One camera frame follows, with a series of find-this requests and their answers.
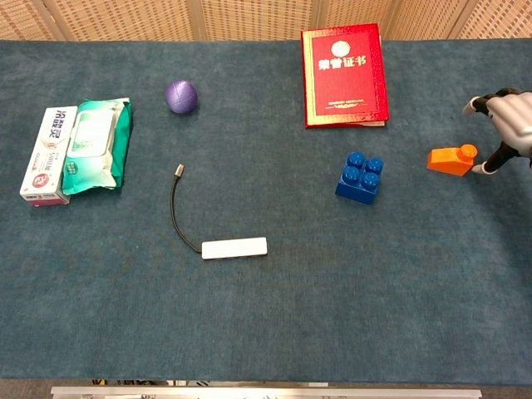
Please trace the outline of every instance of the black cable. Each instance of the black cable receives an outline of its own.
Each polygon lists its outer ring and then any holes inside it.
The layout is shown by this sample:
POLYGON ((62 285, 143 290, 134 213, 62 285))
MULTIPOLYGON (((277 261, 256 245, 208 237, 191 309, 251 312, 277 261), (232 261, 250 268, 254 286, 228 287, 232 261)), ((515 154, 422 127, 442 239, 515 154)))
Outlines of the black cable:
POLYGON ((170 215, 172 217, 172 223, 174 224, 174 229, 177 232, 177 234, 180 235, 180 237, 185 241, 189 247, 191 247, 194 251, 196 251, 198 254, 201 254, 201 249, 198 249, 192 244, 183 233, 181 233, 180 228, 177 226, 177 221, 175 220, 175 189, 177 188, 177 182, 180 181, 181 176, 183 175, 183 171, 185 170, 185 166, 183 164, 179 164, 177 167, 177 170, 175 171, 174 176, 174 184, 172 185, 172 191, 170 192, 170 215))

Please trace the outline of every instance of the red certificate book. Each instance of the red certificate book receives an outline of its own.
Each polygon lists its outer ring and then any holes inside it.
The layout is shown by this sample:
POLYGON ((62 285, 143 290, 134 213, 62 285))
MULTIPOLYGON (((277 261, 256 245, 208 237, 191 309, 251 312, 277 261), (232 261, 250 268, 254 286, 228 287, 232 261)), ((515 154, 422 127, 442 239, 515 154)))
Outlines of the red certificate book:
POLYGON ((305 126, 384 126, 389 119, 378 25, 301 33, 305 126))

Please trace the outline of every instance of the orange toy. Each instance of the orange toy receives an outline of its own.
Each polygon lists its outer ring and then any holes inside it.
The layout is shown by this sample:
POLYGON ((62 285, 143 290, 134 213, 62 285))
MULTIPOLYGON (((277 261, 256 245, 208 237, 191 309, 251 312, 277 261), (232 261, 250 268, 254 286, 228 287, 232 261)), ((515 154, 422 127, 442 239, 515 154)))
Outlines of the orange toy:
POLYGON ((427 169, 463 176, 473 167, 478 150, 472 144, 462 147, 436 148, 429 154, 427 169))

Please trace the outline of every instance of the blue lego block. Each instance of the blue lego block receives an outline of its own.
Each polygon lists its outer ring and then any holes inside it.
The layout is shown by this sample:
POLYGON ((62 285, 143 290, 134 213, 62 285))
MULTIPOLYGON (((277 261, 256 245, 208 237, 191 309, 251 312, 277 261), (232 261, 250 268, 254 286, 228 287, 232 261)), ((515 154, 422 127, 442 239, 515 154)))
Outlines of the blue lego block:
POLYGON ((363 153, 352 152, 343 166, 336 194, 364 204, 372 204, 381 184, 383 166, 384 162, 380 158, 366 160, 363 153))

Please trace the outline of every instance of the white box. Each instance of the white box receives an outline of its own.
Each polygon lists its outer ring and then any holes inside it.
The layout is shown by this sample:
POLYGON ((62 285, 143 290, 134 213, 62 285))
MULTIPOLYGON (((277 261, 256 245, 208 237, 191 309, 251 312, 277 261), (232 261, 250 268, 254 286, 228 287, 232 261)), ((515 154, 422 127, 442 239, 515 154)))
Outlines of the white box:
POLYGON ((203 259, 242 258, 268 254, 266 237, 254 239, 223 239, 201 243, 203 259))
POLYGON ((26 169, 20 195, 34 206, 68 204, 61 190, 62 171, 77 106, 47 108, 26 169))

